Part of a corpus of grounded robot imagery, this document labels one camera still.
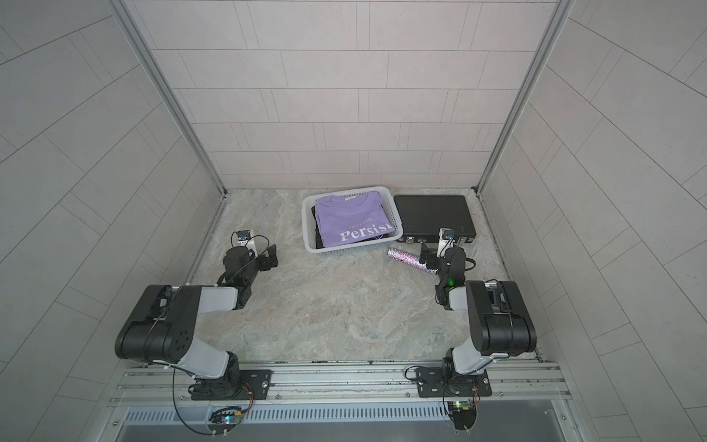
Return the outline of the purple t-shirt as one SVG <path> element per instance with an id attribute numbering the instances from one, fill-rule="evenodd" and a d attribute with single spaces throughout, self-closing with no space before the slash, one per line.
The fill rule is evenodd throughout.
<path id="1" fill-rule="evenodd" d="M 327 195 L 314 206 L 324 248 L 376 241 L 396 233 L 378 191 L 357 196 Z"/>

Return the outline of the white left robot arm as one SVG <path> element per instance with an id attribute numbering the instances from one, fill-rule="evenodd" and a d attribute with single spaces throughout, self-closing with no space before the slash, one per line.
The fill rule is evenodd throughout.
<path id="1" fill-rule="evenodd" d="M 193 401 L 264 400 L 272 371 L 241 369 L 234 353 L 204 342 L 195 329 L 201 315 L 246 307 L 257 275 L 278 266 L 276 246 L 260 253 L 233 247 L 223 263 L 225 272 L 215 285 L 149 285 L 118 333 L 114 352 L 120 359 L 189 374 Z"/>

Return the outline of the black hard case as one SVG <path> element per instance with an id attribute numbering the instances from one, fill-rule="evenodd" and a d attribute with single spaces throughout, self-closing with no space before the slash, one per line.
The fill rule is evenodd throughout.
<path id="1" fill-rule="evenodd" d="M 458 244 L 477 237 L 467 199 L 463 195 L 396 195 L 403 234 L 399 242 L 438 243 L 439 232 L 451 229 Z"/>

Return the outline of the white plastic laundry basket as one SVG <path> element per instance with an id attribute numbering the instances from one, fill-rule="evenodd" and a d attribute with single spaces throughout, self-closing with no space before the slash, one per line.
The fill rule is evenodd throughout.
<path id="1" fill-rule="evenodd" d="M 403 234 L 394 198 L 381 186 L 306 197 L 302 231 L 306 250 L 314 254 L 382 246 Z"/>

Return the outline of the purple glitter bottle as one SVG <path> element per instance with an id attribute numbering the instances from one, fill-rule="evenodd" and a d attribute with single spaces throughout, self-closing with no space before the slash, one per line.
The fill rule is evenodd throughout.
<path id="1" fill-rule="evenodd" d="M 420 258 L 418 256 L 411 254 L 410 252 L 391 248 L 388 250 L 387 255 L 396 262 L 405 263 L 410 267 L 427 272 L 428 274 L 437 273 L 436 269 L 429 269 L 424 263 L 420 262 Z"/>

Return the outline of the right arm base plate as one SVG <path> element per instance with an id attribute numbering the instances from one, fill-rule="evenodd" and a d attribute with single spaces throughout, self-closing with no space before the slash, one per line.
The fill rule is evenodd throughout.
<path id="1" fill-rule="evenodd" d="M 441 366 L 412 366 L 404 377 L 416 386 L 421 398 L 485 398 L 493 394 L 486 371 L 477 375 L 458 375 Z"/>

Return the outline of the circuit board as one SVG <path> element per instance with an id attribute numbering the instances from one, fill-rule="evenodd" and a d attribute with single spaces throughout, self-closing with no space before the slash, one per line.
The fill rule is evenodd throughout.
<path id="1" fill-rule="evenodd" d="M 476 424 L 478 410 L 471 401 L 447 401 L 447 417 L 458 431 L 469 431 Z"/>
<path id="2" fill-rule="evenodd" d="M 207 426 L 213 435 L 224 438 L 242 423 L 243 410 L 240 406 L 230 406 L 215 410 L 208 419 Z"/>

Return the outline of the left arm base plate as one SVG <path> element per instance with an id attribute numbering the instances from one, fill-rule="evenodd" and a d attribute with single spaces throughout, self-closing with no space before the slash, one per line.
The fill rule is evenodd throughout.
<path id="1" fill-rule="evenodd" d="M 265 400 L 270 389 L 272 370 L 241 370 L 226 373 L 220 379 L 197 379 L 189 386 L 193 401 Z"/>

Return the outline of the black t-shirt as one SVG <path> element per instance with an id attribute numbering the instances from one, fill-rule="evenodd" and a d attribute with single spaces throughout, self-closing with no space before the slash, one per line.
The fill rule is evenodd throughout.
<path id="1" fill-rule="evenodd" d="M 323 246 L 322 238 L 321 238 L 321 235 L 320 235 L 319 221 L 318 221 L 318 217 L 317 217 L 317 212 L 316 212 L 316 207 L 315 207 L 315 206 L 313 206 L 313 208 L 311 208 L 311 214 L 312 214 L 313 219 L 314 219 L 316 249 L 317 249 L 317 250 L 323 249 L 324 246 Z"/>

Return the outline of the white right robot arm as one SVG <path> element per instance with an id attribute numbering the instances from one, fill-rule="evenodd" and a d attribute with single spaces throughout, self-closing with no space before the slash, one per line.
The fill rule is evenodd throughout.
<path id="1" fill-rule="evenodd" d="M 517 283 L 467 278 L 476 261 L 452 241 L 439 241 L 435 252 L 423 244 L 419 262 L 436 273 L 436 303 L 468 314 L 469 337 L 443 359 L 444 386 L 460 386 L 497 360 L 536 349 L 537 333 Z"/>

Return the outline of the aluminium mounting rail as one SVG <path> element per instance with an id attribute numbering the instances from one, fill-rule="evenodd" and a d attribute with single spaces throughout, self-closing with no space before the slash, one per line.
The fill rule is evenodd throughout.
<path id="1" fill-rule="evenodd" d="M 436 362 L 280 362 L 244 363 L 241 370 L 272 370 L 267 398 L 257 405 L 300 403 L 405 403 L 406 401 L 524 401 L 569 400 L 572 395 L 555 363 L 509 359 L 486 368 L 490 397 L 421 398 L 404 374 L 412 366 Z"/>

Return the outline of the left circuit board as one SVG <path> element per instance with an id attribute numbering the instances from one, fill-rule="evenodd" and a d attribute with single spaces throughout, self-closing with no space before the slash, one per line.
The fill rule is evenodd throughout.
<path id="1" fill-rule="evenodd" d="M 240 406 L 230 406 L 215 410 L 208 419 L 207 426 L 213 435 L 224 438 L 242 423 L 243 410 Z"/>

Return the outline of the right circuit board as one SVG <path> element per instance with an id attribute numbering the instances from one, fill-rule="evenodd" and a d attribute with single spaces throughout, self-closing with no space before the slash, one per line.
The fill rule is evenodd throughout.
<path id="1" fill-rule="evenodd" d="M 458 431 L 469 431 L 476 424 L 478 410 L 471 401 L 447 401 L 447 417 Z"/>

